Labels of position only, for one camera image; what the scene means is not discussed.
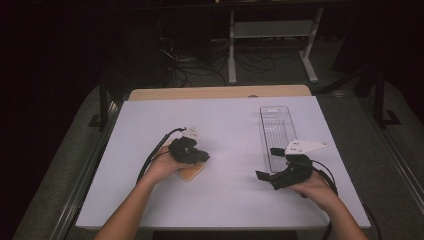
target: transparent plastic tray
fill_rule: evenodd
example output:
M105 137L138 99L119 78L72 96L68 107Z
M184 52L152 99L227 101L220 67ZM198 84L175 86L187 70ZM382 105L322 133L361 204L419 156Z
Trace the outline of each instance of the transparent plastic tray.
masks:
M285 106L261 107L260 113L266 164L271 172L281 172L287 168L286 158L271 155L270 149L285 149L290 141L297 139L289 108Z

